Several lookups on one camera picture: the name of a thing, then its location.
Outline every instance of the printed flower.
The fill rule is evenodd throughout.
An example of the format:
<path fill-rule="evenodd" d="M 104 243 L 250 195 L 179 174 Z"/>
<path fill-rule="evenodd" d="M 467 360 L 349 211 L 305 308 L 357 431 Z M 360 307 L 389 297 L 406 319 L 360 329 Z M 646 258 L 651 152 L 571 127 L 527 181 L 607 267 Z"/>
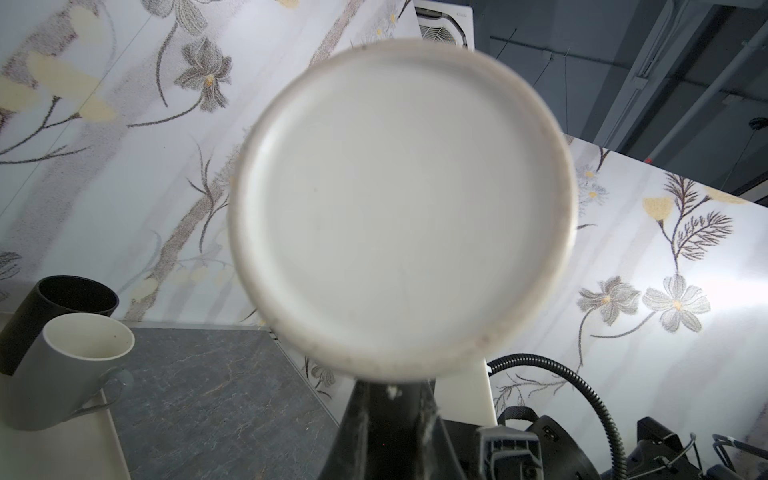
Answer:
<path fill-rule="evenodd" d="M 582 312 L 599 310 L 606 324 L 613 325 L 619 312 L 634 315 L 640 299 L 640 290 L 635 290 L 629 283 L 622 283 L 619 276 L 598 282 L 600 292 L 585 288 L 579 290 L 581 298 L 576 302 Z"/>
<path fill-rule="evenodd" d="M 219 82 L 230 83 L 232 57 L 224 57 L 208 38 L 185 45 L 181 52 L 190 67 L 174 83 L 182 88 L 201 90 L 200 109 L 203 111 L 226 107 L 227 99 L 219 90 Z"/>
<path fill-rule="evenodd" d="M 27 68 L 32 77 L 55 97 L 81 104 L 80 111 L 70 119 L 110 121 L 117 114 L 96 95 L 101 80 L 79 71 L 73 64 L 36 51 L 27 53 Z"/>
<path fill-rule="evenodd" d="M 211 3 L 218 0 L 196 0 L 197 3 Z M 200 9 L 191 0 L 141 0 L 141 4 L 152 15 L 166 18 L 176 12 L 176 21 L 191 35 L 199 35 L 208 26 Z"/>
<path fill-rule="evenodd" d="M 672 213 L 672 199 L 669 197 L 644 198 L 643 210 L 657 222 L 664 221 Z"/>
<path fill-rule="evenodd" d="M 310 370 L 310 373 L 326 388 L 336 383 L 336 376 L 333 375 L 333 371 L 331 369 L 327 369 L 324 366 L 315 365 L 312 367 L 312 370 Z"/>
<path fill-rule="evenodd" d="M 731 194 L 727 194 L 723 191 L 720 191 L 716 188 L 707 187 L 704 186 L 704 190 L 707 191 L 707 196 L 711 198 L 712 200 L 717 200 L 718 202 L 723 202 L 725 204 L 746 204 L 748 203 L 743 198 L 734 197 Z"/>
<path fill-rule="evenodd" d="M 22 111 L 40 102 L 40 94 L 34 89 L 16 83 L 7 77 L 0 77 L 0 108 L 7 111 Z"/>
<path fill-rule="evenodd" d="M 594 169 L 594 165 L 581 165 L 576 168 L 576 181 L 580 184 L 589 184 L 593 182 L 598 176 L 598 173 Z"/>
<path fill-rule="evenodd" d="M 666 294 L 649 288 L 643 296 L 643 303 L 661 314 L 661 325 L 670 333 L 676 332 L 683 323 L 694 332 L 701 331 L 701 323 L 695 313 L 710 311 L 710 302 L 698 286 L 686 288 L 685 279 L 681 275 L 668 276 L 664 279 Z"/>

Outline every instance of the white mug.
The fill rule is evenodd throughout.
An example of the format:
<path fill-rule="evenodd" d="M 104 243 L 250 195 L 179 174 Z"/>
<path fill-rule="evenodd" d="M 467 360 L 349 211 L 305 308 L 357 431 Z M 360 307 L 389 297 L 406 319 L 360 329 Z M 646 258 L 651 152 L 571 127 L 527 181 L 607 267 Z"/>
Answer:
<path fill-rule="evenodd" d="M 133 386 L 133 376 L 118 368 L 134 346 L 128 327 L 95 313 L 67 313 L 43 327 L 14 375 L 2 406 L 5 424 L 17 430 L 42 430 L 109 408 Z M 109 380 L 122 384 L 111 402 L 82 408 Z"/>

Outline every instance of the gray marble countertop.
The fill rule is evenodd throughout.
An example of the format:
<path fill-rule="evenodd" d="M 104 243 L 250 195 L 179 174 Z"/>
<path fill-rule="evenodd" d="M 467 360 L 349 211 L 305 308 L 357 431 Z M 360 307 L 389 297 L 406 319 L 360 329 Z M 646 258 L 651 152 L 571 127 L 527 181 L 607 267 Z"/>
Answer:
<path fill-rule="evenodd" d="M 317 477 L 336 424 L 267 332 L 133 332 L 111 409 L 133 480 Z"/>

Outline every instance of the flower stem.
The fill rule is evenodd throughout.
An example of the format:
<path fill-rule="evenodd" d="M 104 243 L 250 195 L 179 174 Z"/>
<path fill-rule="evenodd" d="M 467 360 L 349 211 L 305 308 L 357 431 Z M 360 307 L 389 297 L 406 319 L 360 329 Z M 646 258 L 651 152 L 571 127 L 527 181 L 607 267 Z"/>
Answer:
<path fill-rule="evenodd" d="M 165 107 L 168 107 L 168 102 L 165 101 L 165 95 L 163 95 L 163 87 L 160 85 L 160 62 L 163 61 L 163 53 L 165 52 L 165 49 L 168 47 L 168 44 L 170 43 L 170 38 L 174 36 L 174 33 L 176 32 L 176 27 L 179 26 L 179 22 L 174 22 L 173 28 L 170 29 L 170 32 L 168 32 L 168 36 L 163 41 L 163 44 L 160 46 L 160 51 L 157 53 L 157 63 L 154 66 L 154 80 L 155 83 L 157 83 L 157 91 L 160 92 L 160 99 L 163 101 L 163 105 Z"/>
<path fill-rule="evenodd" d="M 638 324 L 636 327 L 634 327 L 632 330 L 630 330 L 630 331 L 628 331 L 628 332 L 619 333 L 618 335 L 590 335 L 590 336 L 593 336 L 593 337 L 594 337 L 594 338 L 596 338 L 596 339 L 617 339 L 617 338 L 620 338 L 620 337 L 622 337 L 622 336 L 626 336 L 626 335 L 629 335 L 630 333 L 634 333 L 634 332 L 637 332 L 637 331 L 640 329 L 640 327 L 642 327 L 643 325 L 645 325 L 645 323 L 646 323 L 648 320 L 650 320 L 650 318 L 651 318 L 652 316 L 654 316 L 654 315 L 656 315 L 656 312 L 655 312 L 655 311 L 653 311 L 653 312 L 649 313 L 649 314 L 648 314 L 648 316 L 647 316 L 647 317 L 645 317 L 645 319 L 643 319 L 643 321 L 642 321 L 642 322 L 640 322 L 640 323 L 639 323 L 639 324 Z"/>
<path fill-rule="evenodd" d="M 68 151 L 68 152 L 64 152 L 63 154 L 60 154 L 59 152 L 64 150 L 65 147 L 67 146 L 65 145 L 64 147 L 59 147 L 56 150 L 52 151 L 50 154 L 43 155 L 42 157 L 29 158 L 27 160 L 19 160 L 19 161 L 0 161 L 0 165 L 32 164 L 34 162 L 50 160 L 56 157 L 67 157 L 68 155 L 79 154 L 83 150 L 87 150 L 88 148 L 90 148 L 90 147 L 83 147 L 78 150 Z"/>
<path fill-rule="evenodd" d="M 584 318 L 581 319 L 581 325 L 578 326 L 578 367 L 579 368 L 581 368 L 584 365 L 584 357 L 581 354 L 581 334 L 584 332 L 584 322 L 587 321 L 587 317 L 592 312 L 594 312 L 594 309 L 588 310 L 584 314 Z"/>
<path fill-rule="evenodd" d="M 165 122 L 167 122 L 167 121 L 176 120 L 177 118 L 179 118 L 179 117 L 183 117 L 184 115 L 186 115 L 186 114 L 190 113 L 192 110 L 194 110 L 195 108 L 197 108 L 197 106 L 198 106 L 198 105 L 200 104 L 200 102 L 202 102 L 202 101 L 203 101 L 203 95 L 201 94 L 201 95 L 200 95 L 200 98 L 198 98 L 198 99 L 197 99 L 197 101 L 194 103 L 194 105 L 192 105 L 192 106 L 189 108 L 189 110 L 185 110 L 185 111 L 181 112 L 180 114 L 176 114 L 176 115 L 174 115 L 173 117 L 164 118 L 163 120 L 147 121 L 147 122 L 144 122 L 143 124 L 130 124 L 130 125 L 128 125 L 128 128 L 133 128 L 133 127 L 146 127 L 147 125 L 157 125 L 157 124 L 162 124 L 162 123 L 165 123 Z"/>
<path fill-rule="evenodd" d="M 65 124 L 65 123 L 67 123 L 70 120 L 74 120 L 75 118 L 80 118 L 80 114 L 75 112 L 75 113 L 73 113 L 72 115 L 70 115 L 69 117 L 65 118 L 62 121 L 57 121 L 54 124 L 49 124 L 48 120 L 51 119 L 51 114 L 53 114 L 53 109 L 56 108 L 56 104 L 58 103 L 59 100 L 61 100 L 61 97 L 57 97 L 57 96 L 54 95 L 53 101 L 51 102 L 51 106 L 48 107 L 48 113 L 45 114 L 45 118 L 43 118 L 43 123 L 40 124 L 40 126 L 37 128 L 37 130 L 33 131 L 24 140 L 18 142 L 17 144 L 11 145 L 10 147 L 0 151 L 0 155 L 7 154 L 9 151 L 13 150 L 14 148 L 19 147 L 19 146 L 27 143 L 30 139 L 32 139 L 32 137 L 34 137 L 35 135 L 39 134 L 40 132 L 42 132 L 46 128 L 55 127 L 56 125 Z M 27 163 L 34 162 L 34 161 L 46 160 L 47 158 L 51 158 L 51 157 L 42 157 L 42 158 L 39 158 L 39 159 L 33 159 L 33 160 L 28 160 L 28 161 L 19 161 L 19 162 L 5 162 L 3 164 L 27 164 Z"/>

